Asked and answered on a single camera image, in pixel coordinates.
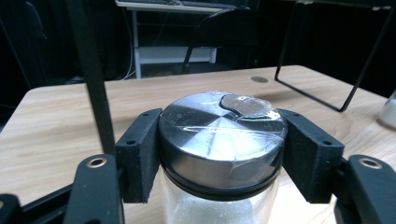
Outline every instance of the black chair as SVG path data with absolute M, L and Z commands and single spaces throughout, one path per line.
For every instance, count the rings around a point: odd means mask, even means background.
M 264 12 L 225 9 L 206 17 L 195 29 L 182 64 L 182 74 L 218 72 L 254 67 L 275 31 L 275 23 Z M 223 63 L 190 63 L 196 48 L 246 49 L 245 67 Z

